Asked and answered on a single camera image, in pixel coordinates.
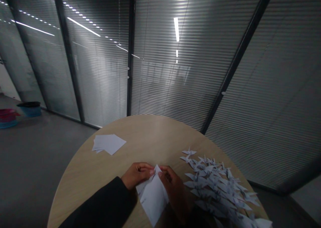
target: person's hand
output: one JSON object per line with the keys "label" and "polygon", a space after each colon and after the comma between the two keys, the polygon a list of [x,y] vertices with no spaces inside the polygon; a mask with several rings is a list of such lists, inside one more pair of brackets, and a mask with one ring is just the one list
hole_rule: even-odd
{"label": "person's hand", "polygon": [[169,166],[160,166],[160,169],[163,173],[159,172],[158,176],[167,191],[171,207],[179,221],[185,225],[191,209],[187,203],[183,181]]}
{"label": "person's hand", "polygon": [[154,167],[148,163],[133,163],[121,177],[121,180],[126,188],[131,190],[141,182],[148,180],[154,173]]}

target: red basket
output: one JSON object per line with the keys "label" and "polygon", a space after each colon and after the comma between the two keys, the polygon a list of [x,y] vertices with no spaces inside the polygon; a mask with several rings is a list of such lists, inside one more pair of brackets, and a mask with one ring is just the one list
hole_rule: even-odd
{"label": "red basket", "polygon": [[0,122],[8,123],[16,120],[16,116],[20,116],[19,113],[16,112],[15,109],[0,109]]}

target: wooden table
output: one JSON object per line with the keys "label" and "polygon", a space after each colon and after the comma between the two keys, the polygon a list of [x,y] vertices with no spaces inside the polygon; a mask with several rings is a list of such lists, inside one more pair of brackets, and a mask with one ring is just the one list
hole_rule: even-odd
{"label": "wooden table", "polygon": [[[107,152],[92,151],[95,135],[116,134],[126,140],[113,156]],[[253,191],[242,173],[212,141],[188,125],[156,115],[136,115],[119,119],[93,134],[77,151],[66,168],[53,199],[48,227],[58,227],[77,207],[92,196],[98,189],[114,177],[121,177],[133,162],[148,162],[152,165],[170,165],[182,178],[184,173],[193,173],[191,167],[179,157],[182,151],[197,151],[197,156],[215,158],[231,167],[234,177],[241,185]],[[248,203],[257,217],[268,219],[261,205]],[[163,215],[156,225],[160,227]],[[124,227],[151,227],[151,224],[138,202]]]}

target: horizontal blinds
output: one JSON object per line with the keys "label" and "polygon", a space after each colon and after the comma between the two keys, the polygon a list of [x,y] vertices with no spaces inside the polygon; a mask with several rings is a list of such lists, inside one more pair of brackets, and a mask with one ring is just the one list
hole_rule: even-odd
{"label": "horizontal blinds", "polygon": [[22,101],[39,101],[45,107],[7,0],[0,0],[0,54]]}
{"label": "horizontal blinds", "polygon": [[321,155],[321,0],[271,0],[206,133],[278,189]]}
{"label": "horizontal blinds", "polygon": [[54,0],[12,0],[47,108],[79,119]]}
{"label": "horizontal blinds", "polygon": [[258,1],[136,0],[131,114],[200,130]]}
{"label": "horizontal blinds", "polygon": [[85,122],[127,111],[129,0],[63,0]]}

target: concrete floor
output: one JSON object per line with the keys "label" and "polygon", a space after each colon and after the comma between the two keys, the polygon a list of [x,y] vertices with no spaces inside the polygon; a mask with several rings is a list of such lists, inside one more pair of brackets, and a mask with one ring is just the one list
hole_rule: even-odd
{"label": "concrete floor", "polygon": [[[16,108],[17,103],[0,96],[0,108]],[[96,130],[46,111],[18,120],[17,126],[0,130],[0,227],[46,227],[65,168]],[[287,198],[255,191],[274,228],[312,227]]]}

